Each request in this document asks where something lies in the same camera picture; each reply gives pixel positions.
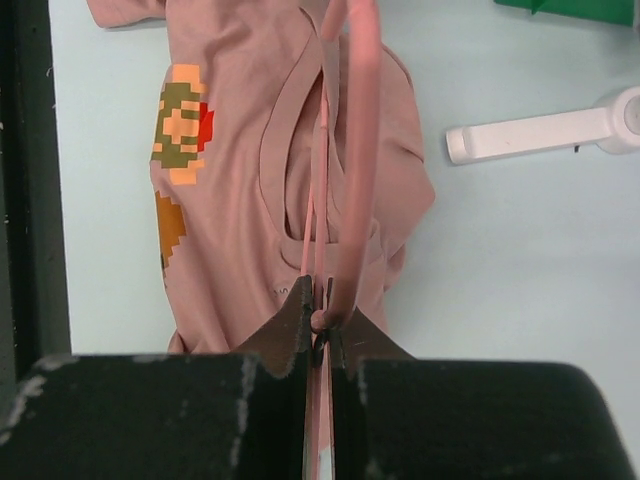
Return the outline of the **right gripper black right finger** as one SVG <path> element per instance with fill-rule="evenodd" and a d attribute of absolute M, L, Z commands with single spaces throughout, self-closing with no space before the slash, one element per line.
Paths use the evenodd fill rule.
<path fill-rule="evenodd" d="M 337 479 L 627 479 L 603 395 L 565 363 L 417 359 L 362 312 L 329 332 Z"/>

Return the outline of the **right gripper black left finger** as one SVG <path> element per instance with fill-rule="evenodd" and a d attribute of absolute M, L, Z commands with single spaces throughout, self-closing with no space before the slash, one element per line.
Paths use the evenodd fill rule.
<path fill-rule="evenodd" d="M 5 479 L 305 479 L 311 280 L 226 354 L 49 356 L 1 424 Z"/>

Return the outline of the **pink t shirt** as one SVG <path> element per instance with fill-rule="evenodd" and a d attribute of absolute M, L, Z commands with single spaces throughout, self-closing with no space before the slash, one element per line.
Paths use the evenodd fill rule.
<path fill-rule="evenodd" d="M 349 31 L 332 1 L 93 1 L 105 29 L 162 19 L 171 63 L 150 158 L 168 349 L 226 353 L 283 305 L 303 261 L 310 187 L 328 142 L 324 277 L 337 269 L 345 193 Z M 358 308 L 380 328 L 410 235 L 432 206 L 410 75 L 381 42 L 379 145 Z"/>

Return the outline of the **pink hanger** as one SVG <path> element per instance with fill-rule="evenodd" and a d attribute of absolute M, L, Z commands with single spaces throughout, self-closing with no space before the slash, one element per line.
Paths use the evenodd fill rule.
<path fill-rule="evenodd" d="M 321 35 L 334 41 L 348 29 L 349 69 L 345 131 L 345 193 L 341 210 L 337 269 L 333 283 L 324 277 L 328 142 L 320 144 L 320 177 L 309 191 L 301 270 L 311 273 L 313 313 L 325 330 L 343 328 L 353 316 L 370 237 L 379 145 L 381 31 L 373 1 L 332 1 Z"/>

